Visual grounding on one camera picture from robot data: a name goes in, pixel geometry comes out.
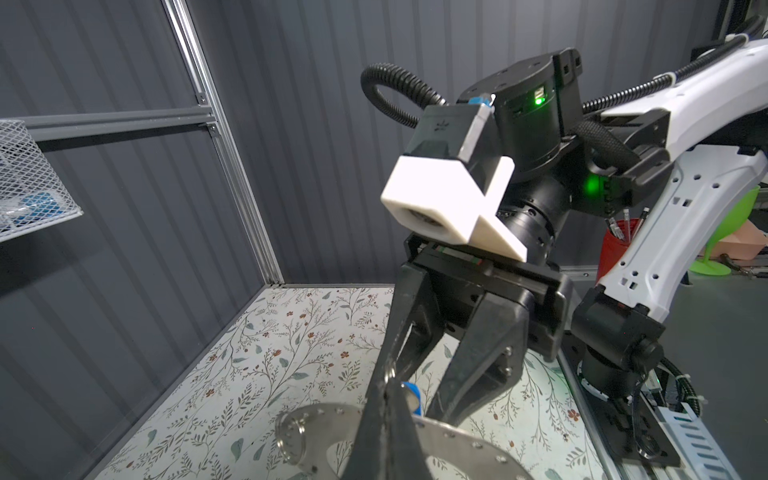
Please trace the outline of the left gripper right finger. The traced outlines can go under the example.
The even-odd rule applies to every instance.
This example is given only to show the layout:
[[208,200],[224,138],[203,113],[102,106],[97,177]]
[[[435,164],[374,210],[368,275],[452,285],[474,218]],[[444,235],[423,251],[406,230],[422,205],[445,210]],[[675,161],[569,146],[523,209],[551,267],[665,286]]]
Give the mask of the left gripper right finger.
[[416,425],[399,382],[387,384],[386,407],[386,478],[431,480]]

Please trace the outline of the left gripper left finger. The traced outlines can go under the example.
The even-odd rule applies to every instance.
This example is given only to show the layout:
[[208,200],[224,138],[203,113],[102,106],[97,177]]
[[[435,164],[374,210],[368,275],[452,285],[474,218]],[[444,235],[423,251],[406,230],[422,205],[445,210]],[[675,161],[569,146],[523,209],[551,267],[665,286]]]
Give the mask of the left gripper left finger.
[[384,479],[386,474],[386,383],[369,385],[367,402],[342,479]]

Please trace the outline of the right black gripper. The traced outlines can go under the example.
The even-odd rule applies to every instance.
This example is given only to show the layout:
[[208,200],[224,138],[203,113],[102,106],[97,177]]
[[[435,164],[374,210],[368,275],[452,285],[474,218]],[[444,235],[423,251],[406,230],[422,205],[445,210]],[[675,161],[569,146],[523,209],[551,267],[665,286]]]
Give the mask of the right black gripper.
[[410,380],[444,322],[462,339],[425,410],[443,423],[459,425],[517,383],[527,338],[528,349],[556,358],[573,299],[568,276],[415,233],[404,245],[409,262],[397,275],[367,399],[381,396],[389,381]]

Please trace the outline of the perforated metal ring disc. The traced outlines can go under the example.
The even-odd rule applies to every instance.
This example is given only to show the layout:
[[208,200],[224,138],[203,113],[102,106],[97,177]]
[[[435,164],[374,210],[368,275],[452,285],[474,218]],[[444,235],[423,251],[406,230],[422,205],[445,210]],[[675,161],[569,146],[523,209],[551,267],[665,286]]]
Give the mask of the perforated metal ring disc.
[[[362,408],[339,403],[300,407],[276,423],[277,445],[285,458],[315,479],[338,479],[328,451],[354,440]],[[429,458],[446,461],[471,479],[529,479],[531,475],[510,454],[456,427],[415,416],[419,446]]]

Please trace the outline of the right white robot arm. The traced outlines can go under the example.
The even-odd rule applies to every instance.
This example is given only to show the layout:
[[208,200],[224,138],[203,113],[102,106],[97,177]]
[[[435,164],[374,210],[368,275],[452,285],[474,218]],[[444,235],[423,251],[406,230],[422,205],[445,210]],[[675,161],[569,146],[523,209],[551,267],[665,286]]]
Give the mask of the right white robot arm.
[[366,98],[414,133],[381,200],[410,230],[348,478],[525,471],[459,424],[564,358],[613,477],[725,478],[693,409],[651,400],[677,286],[767,172],[767,43],[728,36],[682,68],[582,102],[573,48],[446,101],[408,70],[366,67]]

